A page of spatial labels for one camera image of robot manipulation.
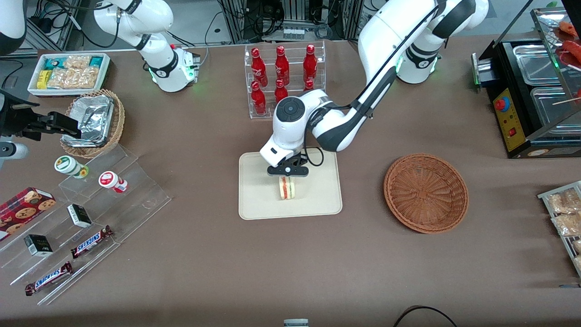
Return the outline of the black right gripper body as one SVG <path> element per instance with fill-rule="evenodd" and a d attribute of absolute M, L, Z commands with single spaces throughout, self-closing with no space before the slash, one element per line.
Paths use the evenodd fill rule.
<path fill-rule="evenodd" d="M 38 103 L 25 101 L 1 91 L 0 131 L 3 137 L 18 137 L 19 125 L 38 121 L 38 114 L 32 108 Z"/>

